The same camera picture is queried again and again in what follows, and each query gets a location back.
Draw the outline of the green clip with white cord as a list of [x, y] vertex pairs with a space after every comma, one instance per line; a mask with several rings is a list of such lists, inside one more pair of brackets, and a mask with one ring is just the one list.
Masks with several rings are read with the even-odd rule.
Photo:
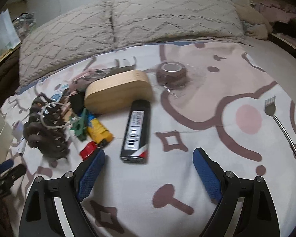
[[65, 130], [69, 127], [74, 131], [75, 137], [80, 141], [86, 141], [86, 109], [78, 115], [63, 103], [50, 102], [41, 108], [38, 115], [40, 122], [48, 130]]

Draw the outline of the brown claw hair clip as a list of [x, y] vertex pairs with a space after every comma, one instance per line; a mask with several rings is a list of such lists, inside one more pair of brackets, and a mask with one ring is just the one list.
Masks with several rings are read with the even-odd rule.
[[61, 105], [55, 104], [44, 93], [32, 102], [29, 120], [24, 124], [23, 136], [29, 147], [37, 148], [43, 156], [58, 160], [69, 154]]

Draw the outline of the red lighter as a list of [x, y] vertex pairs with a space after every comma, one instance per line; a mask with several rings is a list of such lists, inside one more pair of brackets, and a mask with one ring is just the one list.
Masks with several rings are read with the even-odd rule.
[[81, 151], [80, 151], [80, 156], [83, 161], [87, 160], [88, 157], [90, 157], [93, 152], [98, 148], [98, 145], [91, 141], [89, 142]]

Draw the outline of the black lighter with barcode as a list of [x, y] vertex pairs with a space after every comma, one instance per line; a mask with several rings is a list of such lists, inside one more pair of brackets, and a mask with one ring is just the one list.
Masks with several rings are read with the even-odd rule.
[[131, 104], [120, 153], [124, 163], [146, 163], [149, 151], [151, 105], [146, 100]]

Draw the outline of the pink hair clip pile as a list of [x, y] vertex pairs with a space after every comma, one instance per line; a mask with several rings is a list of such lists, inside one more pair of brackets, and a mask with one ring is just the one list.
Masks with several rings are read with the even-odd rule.
[[69, 91], [71, 93], [74, 91], [85, 91], [88, 85], [97, 80], [118, 73], [134, 70], [136, 64], [137, 59], [133, 56], [131, 61], [127, 59], [115, 59], [112, 67], [102, 67], [101, 69], [88, 67], [86, 70], [71, 79], [69, 82]]

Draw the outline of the cartoon print bed blanket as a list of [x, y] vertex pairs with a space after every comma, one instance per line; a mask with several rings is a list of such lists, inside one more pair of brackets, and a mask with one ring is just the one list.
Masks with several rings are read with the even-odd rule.
[[[240, 178], [261, 175], [271, 192], [280, 234], [296, 226], [296, 159], [277, 122], [264, 112], [275, 98], [276, 116], [296, 146], [296, 59], [277, 45], [247, 38], [246, 45], [155, 44], [90, 58], [9, 97], [6, 122], [26, 122], [39, 93], [60, 93], [72, 76], [135, 56], [154, 92], [145, 164], [120, 159], [129, 110], [102, 115], [114, 135], [106, 163], [83, 207], [99, 236], [199, 236], [215, 209], [192, 162], [201, 147]], [[187, 69], [183, 87], [156, 81], [162, 62]]]

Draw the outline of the white paper bag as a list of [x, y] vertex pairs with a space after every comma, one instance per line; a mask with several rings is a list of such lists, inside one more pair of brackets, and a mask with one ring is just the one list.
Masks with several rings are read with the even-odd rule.
[[0, 56], [10, 49], [14, 49], [21, 42], [12, 23], [9, 10], [0, 14]]

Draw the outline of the wooden oval box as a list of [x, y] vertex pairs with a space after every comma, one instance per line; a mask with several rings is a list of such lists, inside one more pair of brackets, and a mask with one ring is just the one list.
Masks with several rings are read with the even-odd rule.
[[147, 74], [140, 70], [131, 70], [88, 85], [84, 106], [92, 113], [105, 114], [129, 107], [135, 100], [152, 99], [153, 89]]

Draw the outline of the left beige textured pillow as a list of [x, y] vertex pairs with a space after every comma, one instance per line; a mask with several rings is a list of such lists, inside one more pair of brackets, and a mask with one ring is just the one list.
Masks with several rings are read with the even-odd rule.
[[20, 47], [20, 87], [114, 46], [109, 2], [70, 10], [29, 34]]

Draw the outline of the beige textured pillow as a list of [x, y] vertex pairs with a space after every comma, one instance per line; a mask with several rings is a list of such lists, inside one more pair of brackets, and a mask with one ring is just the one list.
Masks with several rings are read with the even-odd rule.
[[109, 2], [70, 10], [29, 34], [20, 47], [20, 87], [114, 46]]
[[199, 37], [242, 38], [232, 0], [111, 0], [115, 45]]

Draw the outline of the brown tape roll in wrap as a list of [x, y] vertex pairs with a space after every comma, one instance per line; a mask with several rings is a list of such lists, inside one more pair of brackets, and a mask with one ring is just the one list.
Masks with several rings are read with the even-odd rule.
[[162, 62], [156, 68], [156, 81], [169, 89], [183, 87], [188, 81], [187, 69], [179, 62]]

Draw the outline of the crumpled beige blanket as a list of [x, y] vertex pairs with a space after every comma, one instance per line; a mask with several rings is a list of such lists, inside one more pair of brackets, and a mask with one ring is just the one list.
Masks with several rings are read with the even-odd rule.
[[251, 6], [241, 4], [234, 4], [234, 6], [242, 22], [245, 35], [259, 40], [267, 40], [268, 35], [273, 31], [268, 20]]

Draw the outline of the right beige textured pillow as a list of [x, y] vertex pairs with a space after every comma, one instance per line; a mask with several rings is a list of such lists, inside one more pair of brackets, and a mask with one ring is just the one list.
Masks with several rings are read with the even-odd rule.
[[199, 37], [242, 38], [232, 0], [111, 0], [115, 45]]

